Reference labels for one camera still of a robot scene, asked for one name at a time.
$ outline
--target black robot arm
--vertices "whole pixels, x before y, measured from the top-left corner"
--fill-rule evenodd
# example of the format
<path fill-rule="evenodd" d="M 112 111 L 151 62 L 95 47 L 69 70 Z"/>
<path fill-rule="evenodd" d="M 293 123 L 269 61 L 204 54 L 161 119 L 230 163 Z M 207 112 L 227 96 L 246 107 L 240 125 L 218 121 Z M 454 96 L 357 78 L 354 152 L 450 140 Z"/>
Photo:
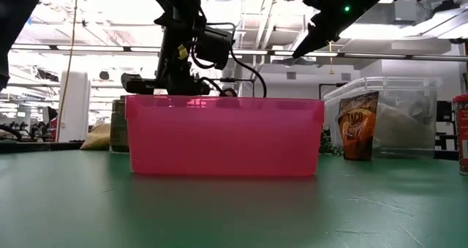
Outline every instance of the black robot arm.
<path fill-rule="evenodd" d="M 167 89 L 172 95 L 208 94 L 209 87 L 190 75 L 189 56 L 212 62 L 216 69 L 226 66 L 233 35 L 207 26 L 201 0 L 156 0 L 165 11 L 156 19 L 165 32 L 156 71 L 156 79 L 139 75 L 122 75 L 128 92 L 153 94 L 154 89 Z"/>
<path fill-rule="evenodd" d="M 311 18 L 308 34 L 292 55 L 297 59 L 309 52 L 338 41 L 340 33 L 359 19 L 380 0 L 303 0 L 309 7 L 320 10 Z"/>

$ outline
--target workbench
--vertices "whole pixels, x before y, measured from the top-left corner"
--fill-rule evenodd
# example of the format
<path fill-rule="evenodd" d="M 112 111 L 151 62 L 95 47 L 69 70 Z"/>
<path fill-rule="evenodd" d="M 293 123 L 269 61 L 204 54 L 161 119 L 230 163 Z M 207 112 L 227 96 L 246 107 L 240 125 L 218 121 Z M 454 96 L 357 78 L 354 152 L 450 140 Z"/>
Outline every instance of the workbench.
<path fill-rule="evenodd" d="M 248 179 L 140 176 L 103 151 L 0 155 L 2 248 L 467 247 L 467 210 L 448 160 L 321 156 L 313 178 Z"/>

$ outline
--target red can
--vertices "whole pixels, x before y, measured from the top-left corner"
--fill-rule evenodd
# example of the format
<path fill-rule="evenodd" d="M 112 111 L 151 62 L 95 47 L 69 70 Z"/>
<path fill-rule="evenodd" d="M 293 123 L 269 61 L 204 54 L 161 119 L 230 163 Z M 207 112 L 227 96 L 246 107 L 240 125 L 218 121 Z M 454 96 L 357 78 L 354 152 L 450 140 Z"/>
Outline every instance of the red can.
<path fill-rule="evenodd" d="M 468 94 L 453 98 L 460 174 L 468 176 Z"/>

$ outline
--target clear plastic container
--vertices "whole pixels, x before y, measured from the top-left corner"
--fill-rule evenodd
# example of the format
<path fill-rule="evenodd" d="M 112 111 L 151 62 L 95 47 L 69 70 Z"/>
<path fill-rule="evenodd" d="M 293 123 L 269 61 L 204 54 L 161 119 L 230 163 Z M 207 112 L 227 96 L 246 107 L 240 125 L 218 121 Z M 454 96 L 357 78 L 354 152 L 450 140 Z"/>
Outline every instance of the clear plastic container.
<path fill-rule="evenodd" d="M 366 77 L 326 94 L 325 124 L 331 142 L 343 146 L 338 128 L 339 102 L 369 92 L 379 92 L 373 155 L 432 157 L 436 135 L 437 78 Z"/>
<path fill-rule="evenodd" d="M 127 97 L 136 173 L 311 176 L 323 101 L 236 97 Z"/>

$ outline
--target chip bag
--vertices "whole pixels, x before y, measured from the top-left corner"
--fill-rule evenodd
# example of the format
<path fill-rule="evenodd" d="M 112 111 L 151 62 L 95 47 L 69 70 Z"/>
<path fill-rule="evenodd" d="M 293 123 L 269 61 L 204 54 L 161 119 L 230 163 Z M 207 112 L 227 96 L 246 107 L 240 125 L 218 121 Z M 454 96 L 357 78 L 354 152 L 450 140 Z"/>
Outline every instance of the chip bag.
<path fill-rule="evenodd" d="M 345 159 L 372 159 L 378 100 L 378 91 L 340 100 L 338 125 Z"/>

